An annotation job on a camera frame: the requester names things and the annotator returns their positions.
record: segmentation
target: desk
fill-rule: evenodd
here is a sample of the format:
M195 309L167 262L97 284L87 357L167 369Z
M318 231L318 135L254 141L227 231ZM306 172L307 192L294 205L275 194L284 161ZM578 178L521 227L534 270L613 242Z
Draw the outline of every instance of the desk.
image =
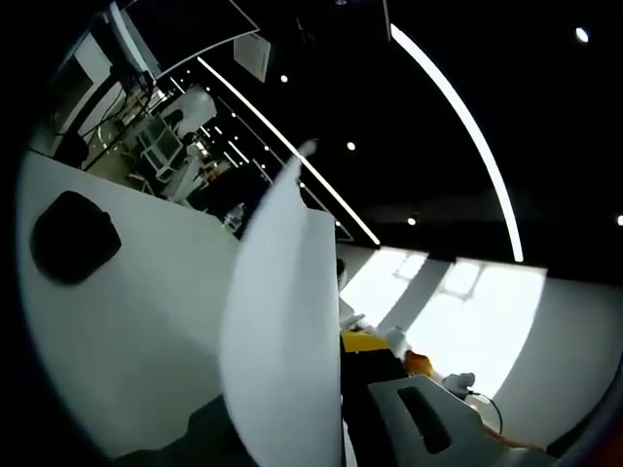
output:
M107 211L123 242L75 287L42 276L28 248L65 190ZM239 242L207 214L34 154L23 161L17 223L25 319L68 410L112 456L181 436L221 392L216 354Z

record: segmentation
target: yellow object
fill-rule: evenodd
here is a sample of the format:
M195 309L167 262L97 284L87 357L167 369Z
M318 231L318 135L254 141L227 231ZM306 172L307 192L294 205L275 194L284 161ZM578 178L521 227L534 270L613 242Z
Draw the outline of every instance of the yellow object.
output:
M342 331L342 342L346 352L369 352L389 348L383 339L363 331Z

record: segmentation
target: gray device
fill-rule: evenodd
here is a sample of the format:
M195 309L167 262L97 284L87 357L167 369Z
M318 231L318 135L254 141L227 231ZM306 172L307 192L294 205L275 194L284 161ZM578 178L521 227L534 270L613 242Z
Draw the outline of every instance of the gray device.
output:
M480 415L428 377L368 386L393 447L396 465L545 467L543 451L509 448L488 436Z

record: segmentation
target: led light strip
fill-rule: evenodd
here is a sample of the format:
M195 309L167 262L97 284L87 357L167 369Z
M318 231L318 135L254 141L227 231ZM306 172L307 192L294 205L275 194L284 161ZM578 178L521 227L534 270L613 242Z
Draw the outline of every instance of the led light strip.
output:
M487 144L485 136L476 124L476 121L467 109L467 106L463 103L448 79L441 73L432 60L430 60L430 58L428 58L428 56L426 56L426 54L394 24L391 25L391 37L393 37L400 47L402 47L418 63L418 65L421 66L437 88L443 92L446 99L448 99L448 102L450 102L450 105L452 105L455 112L457 112L457 115L465 126L469 136L471 136L472 141L480 153L480 157L485 163L485 167L489 172L491 181L494 184L495 193L497 194L497 199L499 199L499 205L502 208L502 214L504 215L504 220L506 221L506 228L508 229L508 235L510 236L510 244L513 249L515 261L522 263L524 261L524 252L522 250L522 242L519 238L519 230L517 229L517 220L515 219L513 206L510 203L510 197L506 191L506 185L504 185L502 176L499 173L497 164L495 163L494 155Z
M181 86L179 86L179 85L177 84L177 82L176 82L176 81L175 81L172 77L171 77L171 81L172 81L172 82L173 82L173 83L177 86L177 88L178 88L179 90L181 90L181 91L182 91L182 94L185 94L185 93L186 93L186 91L184 91L184 90L182 89L182 87L181 87Z
M244 105L246 105L248 107L248 109L253 112L255 114L255 116L260 119L262 121L262 123L264 125L266 125L270 131L272 131L275 136L277 138L279 138L279 140L285 145L286 148L288 148L288 150L297 158L299 158L299 160L301 161L301 163L305 166L305 168L307 170L310 171L311 175L313 175L318 182L320 182L320 184L333 196L333 198L335 198L335 200L342 206L342 208L350 215L350 217L352 217L352 219L359 225L359 227L363 230L363 232L365 232L370 239L376 244L376 245L380 245L381 242L379 241L379 239L377 238L376 235L374 235L372 233L372 231L368 228L368 226L366 226L363 221L361 220L361 218L359 216L357 216L357 214L352 210L352 208L347 204L346 201L344 201L344 199L338 194L338 192L335 191L335 189L329 185L329 182L327 182L324 177L322 175L320 175L320 173L315 169L315 167L313 165L310 164L310 162L305 159L303 156L301 156L301 154L299 154L299 152L297 151L297 149L292 145L292 143L290 143L285 136L283 136L281 134L281 132L275 128L275 126L273 124L271 124L268 119L266 117L264 117L264 115L262 115L260 113L259 110L257 110L253 104L251 104L251 102L249 102L246 97L244 97L236 88L234 88L234 86L232 86L232 84L227 81L225 78L223 78L219 73L216 72L216 70L214 70L210 65L208 65L205 60L203 60L200 56L197 57L197 60L199 61L199 63L201 65L203 65L205 67L205 69L207 69L207 71L209 71L210 73L212 73L212 75L214 75L214 77L219 80L221 83L223 83L238 99L240 99L242 101L242 103Z
M234 165L235 168L238 168L238 164L236 163L236 161L232 159L232 157L229 154L227 154L225 151L223 151L223 154L225 155L227 159L230 160L230 162Z
M240 155L240 157L244 159L244 161L246 163L249 163L249 159L246 158L246 156L240 151L240 149L238 149L236 146L234 146L233 142L228 141L228 143L230 143L230 146L232 146L234 148L234 151L236 151Z

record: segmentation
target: black ceiling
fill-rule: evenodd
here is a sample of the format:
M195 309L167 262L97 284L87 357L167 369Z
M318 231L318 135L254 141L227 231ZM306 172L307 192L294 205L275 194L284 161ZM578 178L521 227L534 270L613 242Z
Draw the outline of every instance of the black ceiling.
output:
M234 62L231 44L202 57L295 145L318 139L311 163L382 245L513 262L479 152L440 90L395 42L383 40L377 22L367 23L370 37L356 36L363 28L331 35L291 2L237 3L273 45L266 83ZM378 2L354 7L360 4L378 12ZM616 219L623 214L623 193L614 60L620 54L613 51L614 31L599 21L606 13L589 2L492 9L406 0L390 1L388 13L453 84L484 133L515 209L526 264L558 276L619 282L623 228ZM576 39L577 26L589 32L587 44ZM348 39L340 43L342 36ZM210 86L282 158L289 157L195 60L172 76ZM238 124L223 115L219 125ZM347 149L348 141L355 151ZM270 162L254 138L239 144ZM356 243L372 245L310 174L303 179ZM414 227L406 223L410 216L418 219Z

